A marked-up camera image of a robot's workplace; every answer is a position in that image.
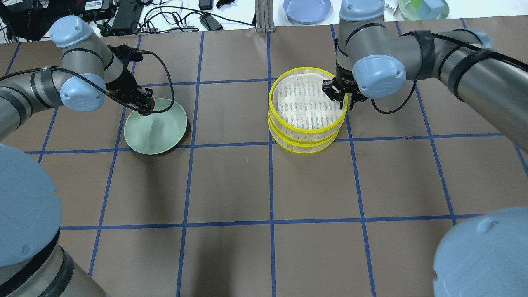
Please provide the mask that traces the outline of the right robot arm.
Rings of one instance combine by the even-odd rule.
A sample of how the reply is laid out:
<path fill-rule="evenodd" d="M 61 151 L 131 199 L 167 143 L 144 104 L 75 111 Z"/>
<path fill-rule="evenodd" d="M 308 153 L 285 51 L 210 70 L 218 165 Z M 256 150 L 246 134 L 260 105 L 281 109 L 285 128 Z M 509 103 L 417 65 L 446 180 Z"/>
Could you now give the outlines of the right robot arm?
<path fill-rule="evenodd" d="M 343 0 L 335 42 L 335 77 L 322 90 L 330 100 L 380 99 L 407 81 L 437 78 L 523 151 L 528 149 L 527 64 L 493 49 L 486 32 L 411 31 L 392 38 L 383 0 Z"/>

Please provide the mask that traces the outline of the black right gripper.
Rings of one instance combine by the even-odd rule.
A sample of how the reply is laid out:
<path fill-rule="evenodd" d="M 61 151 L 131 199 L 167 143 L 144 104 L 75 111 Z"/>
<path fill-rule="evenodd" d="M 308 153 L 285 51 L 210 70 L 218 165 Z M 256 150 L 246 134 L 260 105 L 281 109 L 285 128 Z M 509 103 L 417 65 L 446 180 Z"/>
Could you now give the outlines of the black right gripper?
<path fill-rule="evenodd" d="M 332 79 L 323 80 L 322 91 L 331 101 L 338 101 L 341 110 L 346 109 L 346 95 L 349 96 L 349 111 L 354 109 L 355 103 L 364 103 L 368 100 L 368 97 L 360 92 L 356 81 L 337 75 Z"/>

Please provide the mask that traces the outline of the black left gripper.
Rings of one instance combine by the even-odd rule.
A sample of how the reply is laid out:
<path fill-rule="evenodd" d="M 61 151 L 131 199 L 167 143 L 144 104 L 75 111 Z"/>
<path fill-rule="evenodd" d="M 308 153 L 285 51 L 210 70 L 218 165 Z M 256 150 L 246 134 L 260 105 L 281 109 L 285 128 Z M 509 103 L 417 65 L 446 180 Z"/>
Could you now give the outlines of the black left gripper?
<path fill-rule="evenodd" d="M 152 89 L 143 88 L 131 81 L 117 81 L 115 85 L 115 101 L 117 103 L 129 106 L 130 109 L 135 107 L 139 111 L 140 116 L 149 116 L 151 114 L 151 110 L 140 108 L 153 98 Z"/>

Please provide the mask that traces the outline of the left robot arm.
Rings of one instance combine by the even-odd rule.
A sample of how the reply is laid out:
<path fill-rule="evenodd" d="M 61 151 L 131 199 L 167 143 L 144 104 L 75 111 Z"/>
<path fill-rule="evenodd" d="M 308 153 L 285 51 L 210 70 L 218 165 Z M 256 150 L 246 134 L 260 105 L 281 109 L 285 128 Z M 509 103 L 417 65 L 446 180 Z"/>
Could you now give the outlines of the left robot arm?
<path fill-rule="evenodd" d="M 139 49 L 104 44 L 77 16 L 58 19 L 49 33 L 62 51 L 60 66 L 24 70 L 1 78 L 1 139 L 35 113 L 60 106 L 94 111 L 102 107 L 106 97 L 140 115 L 153 112 L 153 91 L 140 87 L 128 69 L 130 62 L 143 60 Z"/>

